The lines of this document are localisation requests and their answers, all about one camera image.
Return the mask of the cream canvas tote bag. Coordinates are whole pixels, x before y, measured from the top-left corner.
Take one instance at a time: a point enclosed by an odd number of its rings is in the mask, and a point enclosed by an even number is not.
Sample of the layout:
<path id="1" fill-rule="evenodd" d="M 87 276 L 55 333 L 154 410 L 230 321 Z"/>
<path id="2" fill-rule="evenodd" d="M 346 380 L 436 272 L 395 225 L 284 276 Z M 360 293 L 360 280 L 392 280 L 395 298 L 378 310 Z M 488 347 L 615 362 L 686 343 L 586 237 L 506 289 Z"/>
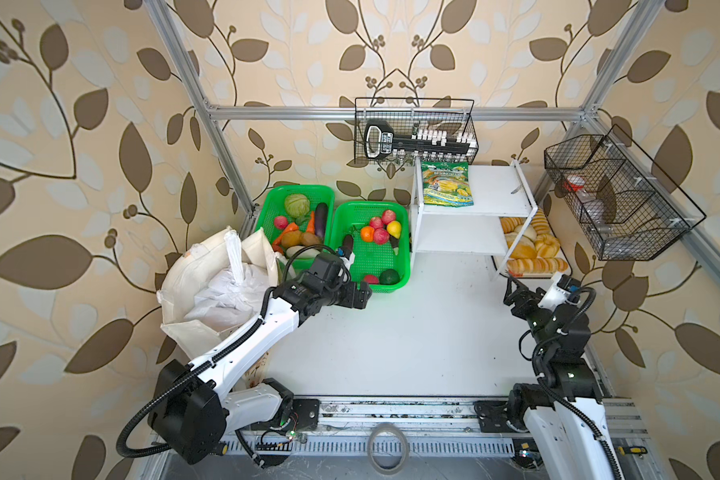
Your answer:
<path id="1" fill-rule="evenodd" d="M 161 330 L 193 359 L 255 317 L 278 279 L 264 232 L 242 239 L 226 227 L 192 245 L 169 269 L 157 292 Z"/>

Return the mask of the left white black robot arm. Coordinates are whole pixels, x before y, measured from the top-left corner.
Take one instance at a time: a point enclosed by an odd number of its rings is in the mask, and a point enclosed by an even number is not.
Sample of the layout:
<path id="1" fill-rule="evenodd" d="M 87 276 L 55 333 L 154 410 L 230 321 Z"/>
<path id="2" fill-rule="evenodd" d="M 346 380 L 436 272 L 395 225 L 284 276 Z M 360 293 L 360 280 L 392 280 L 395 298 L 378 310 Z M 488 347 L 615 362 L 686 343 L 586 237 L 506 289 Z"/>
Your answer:
<path id="1" fill-rule="evenodd" d="M 291 392 L 267 379 L 259 387 L 233 388 L 271 347 L 327 306 L 361 310 L 372 295 L 355 281 L 353 247 L 315 246 L 311 266 L 268 288 L 262 306 L 218 346 L 183 365 L 170 362 L 160 372 L 154 398 L 124 426 L 116 441 L 123 458 L 143 458 L 173 450 L 193 465 L 225 452 L 228 432 L 291 417 Z"/>

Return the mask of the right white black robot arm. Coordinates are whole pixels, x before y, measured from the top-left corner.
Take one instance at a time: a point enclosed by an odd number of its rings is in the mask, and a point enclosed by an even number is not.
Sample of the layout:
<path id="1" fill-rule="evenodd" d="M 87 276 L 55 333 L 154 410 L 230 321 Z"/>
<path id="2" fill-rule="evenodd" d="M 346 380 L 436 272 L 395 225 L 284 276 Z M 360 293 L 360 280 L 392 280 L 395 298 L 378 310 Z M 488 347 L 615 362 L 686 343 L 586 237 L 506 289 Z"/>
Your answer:
<path id="1" fill-rule="evenodd" d="M 513 386 L 507 423 L 525 430 L 551 479 L 622 479 L 610 437 L 602 391 L 584 359 L 591 338 L 587 312 L 596 291 L 556 273 L 548 289 L 530 289 L 507 277 L 503 303 L 527 323 L 534 340 L 525 359 L 536 381 Z"/>

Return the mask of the white plastic grocery bag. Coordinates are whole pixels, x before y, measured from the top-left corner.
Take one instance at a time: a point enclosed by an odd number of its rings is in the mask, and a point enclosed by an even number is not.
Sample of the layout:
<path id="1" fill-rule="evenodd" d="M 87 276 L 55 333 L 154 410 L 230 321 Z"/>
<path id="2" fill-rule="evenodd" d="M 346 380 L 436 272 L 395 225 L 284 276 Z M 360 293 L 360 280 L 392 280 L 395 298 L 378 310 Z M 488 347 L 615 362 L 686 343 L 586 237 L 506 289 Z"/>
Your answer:
<path id="1" fill-rule="evenodd" d="M 238 234 L 230 231 L 223 239 L 227 266 L 194 296 L 193 307 L 183 318 L 200 321 L 217 333 L 241 326 L 259 312 L 270 287 L 268 270 L 243 260 Z"/>

